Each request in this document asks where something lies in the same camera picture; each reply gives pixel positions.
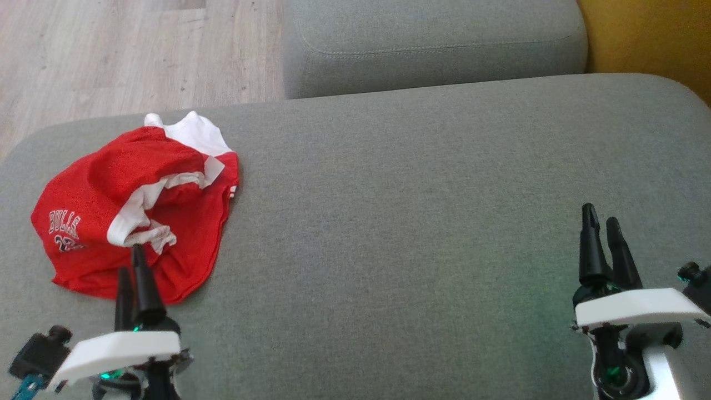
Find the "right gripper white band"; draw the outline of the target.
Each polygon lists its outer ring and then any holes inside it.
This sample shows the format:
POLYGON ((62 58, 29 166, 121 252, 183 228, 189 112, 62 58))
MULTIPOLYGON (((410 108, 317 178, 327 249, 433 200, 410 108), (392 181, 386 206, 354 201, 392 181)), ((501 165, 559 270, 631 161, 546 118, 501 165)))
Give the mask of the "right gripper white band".
POLYGON ((681 324, 694 321, 709 327, 709 314, 674 288, 643 289, 642 279, 624 238, 619 220, 606 221, 612 269, 604 255, 600 223, 593 204, 582 206, 579 241, 579 283, 596 286, 613 281, 632 289, 575 307, 572 330, 583 334, 593 354, 589 380, 594 399, 699 399, 690 372, 677 352, 681 324), (604 380, 603 354, 624 355, 622 384, 604 380))

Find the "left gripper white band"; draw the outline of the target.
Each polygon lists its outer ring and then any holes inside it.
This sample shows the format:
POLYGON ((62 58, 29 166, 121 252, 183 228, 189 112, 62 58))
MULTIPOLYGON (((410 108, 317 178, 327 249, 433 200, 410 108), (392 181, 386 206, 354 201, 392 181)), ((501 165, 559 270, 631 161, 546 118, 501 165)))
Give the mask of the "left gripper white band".
POLYGON ((118 269, 114 333, 78 342, 48 383, 61 392, 87 379, 91 399, 180 399, 176 375, 193 361, 181 329, 167 316, 144 246, 131 249, 136 293, 127 267, 118 269))

